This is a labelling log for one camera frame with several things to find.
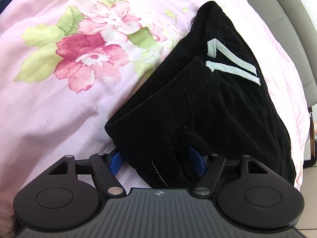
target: black velvet fabric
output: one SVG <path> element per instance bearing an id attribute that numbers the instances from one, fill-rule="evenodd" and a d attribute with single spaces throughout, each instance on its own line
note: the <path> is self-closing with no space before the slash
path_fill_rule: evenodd
<path id="1" fill-rule="evenodd" d="M 256 67 L 261 85 L 215 70 L 206 61 L 239 68 L 222 53 L 207 56 L 216 38 Z M 259 65 L 232 22 L 213 1 L 198 11 L 184 37 L 144 85 L 106 123 L 130 165 L 153 188 L 193 188 L 199 181 L 190 147 L 227 159 L 249 154 L 294 183 L 290 138 Z"/>

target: pink bed sheet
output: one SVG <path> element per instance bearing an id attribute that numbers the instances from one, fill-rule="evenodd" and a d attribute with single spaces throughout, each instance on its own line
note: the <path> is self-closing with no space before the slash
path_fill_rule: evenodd
<path id="1" fill-rule="evenodd" d="M 207 1 L 12 1 L 0 15 L 0 236 L 12 236 L 13 198 L 39 173 L 65 154 L 114 148 L 104 124 Z M 246 0 L 214 1 L 259 62 L 291 137 L 299 189 L 309 116 L 297 70 Z M 148 187 L 127 163 L 117 178 L 127 191 Z"/>

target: gray headboard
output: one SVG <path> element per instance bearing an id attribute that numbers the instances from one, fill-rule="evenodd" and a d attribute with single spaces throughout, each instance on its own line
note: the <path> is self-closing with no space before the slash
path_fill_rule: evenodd
<path id="1" fill-rule="evenodd" d="M 317 0 L 248 0 L 293 60 L 308 107 L 317 103 Z"/>

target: metal screw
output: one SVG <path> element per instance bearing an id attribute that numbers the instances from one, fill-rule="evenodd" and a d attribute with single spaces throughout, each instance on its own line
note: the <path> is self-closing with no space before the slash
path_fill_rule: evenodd
<path id="1" fill-rule="evenodd" d="M 198 195 L 208 195 L 210 193 L 210 189 L 206 187 L 198 187 L 195 189 L 195 193 Z"/>
<path id="2" fill-rule="evenodd" d="M 123 189 L 121 187 L 110 187 L 108 189 L 108 193 L 110 193 L 112 195 L 119 195 L 119 194 L 123 193 Z"/>

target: ribbed gray surface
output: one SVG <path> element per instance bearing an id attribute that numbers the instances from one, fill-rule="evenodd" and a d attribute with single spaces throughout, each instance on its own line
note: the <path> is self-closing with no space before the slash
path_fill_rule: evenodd
<path id="1" fill-rule="evenodd" d="M 298 238 L 294 229 L 256 234 L 227 223 L 209 200 L 191 197 L 187 190 L 133 189 L 110 199 L 102 212 L 77 229 L 45 234 L 30 229 L 18 238 Z"/>

